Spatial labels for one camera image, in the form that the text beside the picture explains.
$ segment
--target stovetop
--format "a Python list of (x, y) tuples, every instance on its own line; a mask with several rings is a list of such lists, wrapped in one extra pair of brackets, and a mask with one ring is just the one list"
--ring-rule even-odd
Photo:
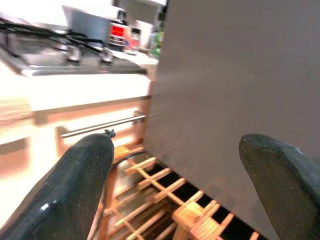
[(8, 22), (0, 23), (0, 57), (26, 76), (147, 73), (139, 65), (113, 56), (103, 41), (82, 33), (56, 33)]

